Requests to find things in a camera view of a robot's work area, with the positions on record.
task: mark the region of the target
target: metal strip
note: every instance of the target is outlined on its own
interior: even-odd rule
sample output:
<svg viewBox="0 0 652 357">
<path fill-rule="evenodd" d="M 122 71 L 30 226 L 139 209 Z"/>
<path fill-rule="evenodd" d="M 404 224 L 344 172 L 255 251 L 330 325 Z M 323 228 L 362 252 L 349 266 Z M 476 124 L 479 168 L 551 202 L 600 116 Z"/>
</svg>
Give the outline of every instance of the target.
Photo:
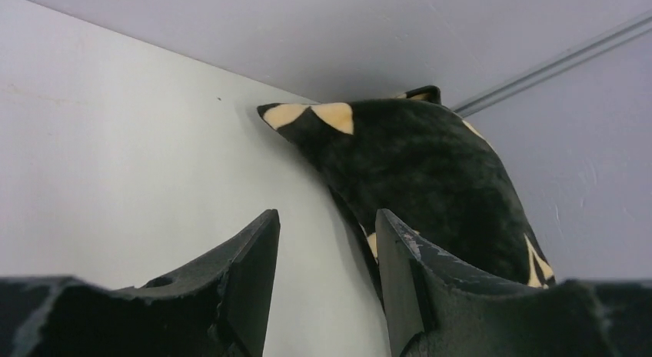
<svg viewBox="0 0 652 357">
<path fill-rule="evenodd" d="M 652 30 L 652 10 L 453 107 L 468 117 Z"/>
</svg>

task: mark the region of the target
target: stain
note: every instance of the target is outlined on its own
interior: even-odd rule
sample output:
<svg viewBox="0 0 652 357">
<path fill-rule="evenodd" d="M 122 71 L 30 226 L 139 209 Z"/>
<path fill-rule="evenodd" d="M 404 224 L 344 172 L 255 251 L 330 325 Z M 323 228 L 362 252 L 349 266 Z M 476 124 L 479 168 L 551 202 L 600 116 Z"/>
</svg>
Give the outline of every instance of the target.
<svg viewBox="0 0 652 357">
<path fill-rule="evenodd" d="M 62 106 L 62 105 L 88 105 L 88 102 L 81 102 L 81 101 L 74 101 L 70 99 L 65 99 L 65 98 L 52 98 L 47 95 L 41 95 L 38 93 L 32 93 L 32 92 L 27 92 L 19 87 L 17 87 L 14 84 L 7 84 L 4 88 L 0 88 L 5 93 L 12 94 L 12 95 L 20 95 L 26 98 L 32 98 L 32 99 L 39 99 L 42 101 L 46 102 L 51 102 L 54 103 L 57 106 Z"/>
</svg>

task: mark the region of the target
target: fabric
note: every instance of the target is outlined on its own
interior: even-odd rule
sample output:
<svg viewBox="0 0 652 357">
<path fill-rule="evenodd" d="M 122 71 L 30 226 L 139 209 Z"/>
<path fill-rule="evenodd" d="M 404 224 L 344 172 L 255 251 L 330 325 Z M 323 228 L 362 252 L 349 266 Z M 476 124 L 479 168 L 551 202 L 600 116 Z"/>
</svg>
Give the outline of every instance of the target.
<svg viewBox="0 0 652 357">
<path fill-rule="evenodd" d="M 554 284 L 500 158 L 441 104 L 438 87 L 349 103 L 274 103 L 258 114 L 320 172 L 346 221 L 361 227 L 368 259 L 378 260 L 376 211 L 390 209 L 485 272 L 534 287 Z"/>
</svg>

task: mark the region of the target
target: small dark spot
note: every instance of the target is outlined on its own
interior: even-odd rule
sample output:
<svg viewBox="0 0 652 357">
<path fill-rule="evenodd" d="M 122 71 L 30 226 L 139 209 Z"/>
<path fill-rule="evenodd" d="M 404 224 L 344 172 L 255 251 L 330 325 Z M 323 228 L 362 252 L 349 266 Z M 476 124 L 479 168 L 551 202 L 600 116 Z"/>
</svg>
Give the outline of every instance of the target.
<svg viewBox="0 0 652 357">
<path fill-rule="evenodd" d="M 175 282 L 174 279 L 167 276 L 159 276 L 156 279 L 150 280 L 143 288 L 158 288 L 159 286 L 170 285 Z"/>
</svg>

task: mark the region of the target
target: white surface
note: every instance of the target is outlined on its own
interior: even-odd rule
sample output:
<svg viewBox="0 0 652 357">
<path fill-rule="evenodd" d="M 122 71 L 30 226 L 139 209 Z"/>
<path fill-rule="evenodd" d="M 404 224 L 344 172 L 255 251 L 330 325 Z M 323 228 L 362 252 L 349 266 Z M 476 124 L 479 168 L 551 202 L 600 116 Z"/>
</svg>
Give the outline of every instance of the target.
<svg viewBox="0 0 652 357">
<path fill-rule="evenodd" d="M 468 120 L 558 278 L 652 279 L 652 33 Z"/>
<path fill-rule="evenodd" d="M 319 102 L 434 83 L 455 106 L 652 0 L 32 0 Z"/>
<path fill-rule="evenodd" d="M 0 0 L 0 275 L 140 286 L 277 208 L 265 355 L 388 355 L 330 196 L 254 110 L 304 101 Z"/>
</svg>

